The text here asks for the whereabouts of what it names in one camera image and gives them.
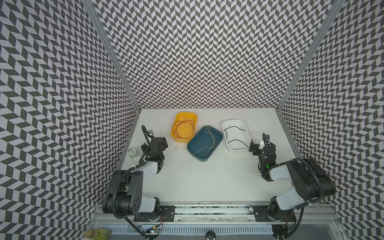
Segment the yellow plastic tray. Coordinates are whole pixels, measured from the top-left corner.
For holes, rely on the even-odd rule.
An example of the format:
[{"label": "yellow plastic tray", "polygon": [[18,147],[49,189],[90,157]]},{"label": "yellow plastic tray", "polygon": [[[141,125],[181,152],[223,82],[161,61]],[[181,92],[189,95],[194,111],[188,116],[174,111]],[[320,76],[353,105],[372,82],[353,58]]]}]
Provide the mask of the yellow plastic tray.
[{"label": "yellow plastic tray", "polygon": [[196,123],[197,123],[197,115],[195,113],[189,113],[189,112],[178,113],[172,125],[172,130],[170,132],[171,137],[176,142],[188,143],[195,135]]}]

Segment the metal corner post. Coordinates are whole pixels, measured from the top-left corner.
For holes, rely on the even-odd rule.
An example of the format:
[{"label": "metal corner post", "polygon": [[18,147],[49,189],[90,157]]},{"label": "metal corner post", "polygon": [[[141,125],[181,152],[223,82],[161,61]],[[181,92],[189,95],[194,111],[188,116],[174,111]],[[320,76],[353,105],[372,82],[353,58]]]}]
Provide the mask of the metal corner post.
[{"label": "metal corner post", "polygon": [[277,105],[277,110],[280,112],[286,102],[288,101],[289,97],[291,96],[293,90],[296,88],[297,84],[299,83],[299,80],[301,79],[302,75],[304,74],[306,68],[308,67],[309,63],[311,62],[311,59],[315,55],[317,49],[319,48],[321,42],[326,37],[329,28],[331,27],[332,23],[335,21],[337,15],[341,11],[341,8],[343,7],[346,0],[335,0],[334,4],[331,6],[331,9],[327,16],[325,17],[325,20],[323,24],[320,26],[320,29],[316,36],[314,37],[314,40],[312,44],[310,45],[306,55],[303,58],[303,61],[301,62],[299,68],[297,69],[297,72],[293,76],[291,82],[289,83],[287,90],[283,94],[283,97],[281,98],[280,102]]},{"label": "metal corner post", "polygon": [[132,92],[131,87],[129,86],[129,82],[127,77],[124,74],[124,71],[120,65],[120,61],[118,60],[115,51],[113,50],[113,47],[111,45],[111,41],[107,37],[107,34],[104,30],[103,25],[100,22],[100,19],[98,17],[98,14],[96,13],[96,10],[94,8],[92,0],[81,0],[81,2],[84,5],[85,11],[88,13],[89,20],[92,22],[101,42],[104,44],[105,50],[107,51],[109,58],[112,61],[113,66],[115,67],[121,82],[123,86],[125,87],[125,90],[127,91],[127,94],[129,98],[131,99],[132,105],[135,108],[135,110],[138,112],[140,111],[140,106],[136,100],[135,95]]}]

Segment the herringbone pattern wall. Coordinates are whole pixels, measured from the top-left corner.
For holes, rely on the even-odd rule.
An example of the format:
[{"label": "herringbone pattern wall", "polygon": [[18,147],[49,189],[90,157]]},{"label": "herringbone pattern wall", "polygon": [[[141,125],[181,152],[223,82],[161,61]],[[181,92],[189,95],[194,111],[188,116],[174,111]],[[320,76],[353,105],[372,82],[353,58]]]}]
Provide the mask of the herringbone pattern wall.
[{"label": "herringbone pattern wall", "polygon": [[79,0],[0,1],[0,239],[81,237],[134,115]]},{"label": "herringbone pattern wall", "polygon": [[143,108],[275,107],[333,0],[93,0]]},{"label": "herringbone pattern wall", "polygon": [[336,181],[352,239],[384,239],[384,2],[347,0],[283,115]]}]

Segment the plastic bin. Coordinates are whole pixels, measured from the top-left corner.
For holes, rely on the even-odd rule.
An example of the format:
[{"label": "plastic bin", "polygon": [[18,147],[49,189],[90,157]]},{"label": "plastic bin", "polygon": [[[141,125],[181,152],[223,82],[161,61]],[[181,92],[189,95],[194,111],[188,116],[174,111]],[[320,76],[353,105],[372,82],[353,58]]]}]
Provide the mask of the plastic bin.
[{"label": "plastic bin", "polygon": [[[191,124],[187,122],[180,124],[180,122],[178,122],[178,121],[185,121],[187,119],[190,120],[190,122],[189,121],[188,122]],[[196,123],[197,123],[197,115],[195,113],[189,113],[189,112],[178,113],[175,117],[175,121],[170,131],[171,137],[176,142],[188,143],[195,135]]]},{"label": "plastic bin", "polygon": [[[203,147],[212,147],[213,145],[213,139],[210,136],[208,130],[210,130],[213,137],[215,138],[215,146],[211,149],[203,148]],[[215,151],[217,146],[220,144],[221,140],[223,140],[223,134],[219,130],[211,126],[204,126],[196,133],[196,135],[188,143],[187,150],[197,160],[205,162]]]},{"label": "plastic bin", "polygon": [[235,153],[249,150],[251,137],[243,121],[239,119],[227,120],[222,123],[221,127],[228,151]]}]

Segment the clear plastic bottle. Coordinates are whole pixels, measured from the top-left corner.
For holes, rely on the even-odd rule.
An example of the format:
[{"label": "clear plastic bottle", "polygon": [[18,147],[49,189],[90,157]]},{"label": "clear plastic bottle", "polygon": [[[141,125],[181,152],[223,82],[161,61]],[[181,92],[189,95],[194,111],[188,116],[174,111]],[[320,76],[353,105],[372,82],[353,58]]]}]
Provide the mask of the clear plastic bottle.
[{"label": "clear plastic bottle", "polygon": [[110,236],[111,231],[104,228],[89,229],[84,232],[85,238],[90,238],[93,240],[107,240]]}]

